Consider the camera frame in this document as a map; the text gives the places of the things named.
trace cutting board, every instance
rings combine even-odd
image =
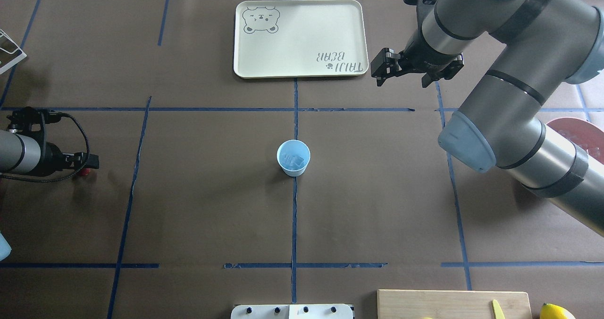
[[[525,292],[378,289],[378,319],[494,319],[497,299],[505,319],[532,319]]]

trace lemon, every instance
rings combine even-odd
[[[575,319],[575,317],[565,308],[561,308],[560,306],[554,304],[545,303],[541,307],[539,319]]]

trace bear face illustration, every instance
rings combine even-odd
[[[248,8],[243,12],[245,21],[243,30],[248,34],[254,33],[254,31],[268,31],[268,33],[274,34],[279,30],[277,26],[279,16],[281,14],[275,7]]]

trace brown table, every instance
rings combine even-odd
[[[235,304],[344,302],[371,319],[378,288],[526,291],[535,315],[554,302],[600,317],[604,263],[583,261],[604,261],[604,239],[436,143],[501,44],[479,37],[440,89],[420,76],[242,80],[241,1],[0,0],[0,27],[29,56],[0,76],[0,113],[72,113],[101,162],[56,184],[0,182],[13,247],[0,317],[226,319]],[[358,1],[369,57],[400,50],[414,7]],[[561,85],[540,119],[604,127],[603,81]],[[82,151],[70,122],[48,131]],[[312,153],[297,179],[275,162],[291,138]]]

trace rectangular tray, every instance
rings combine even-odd
[[[257,0],[237,5],[233,70],[242,78],[359,76],[368,66],[358,1]]]

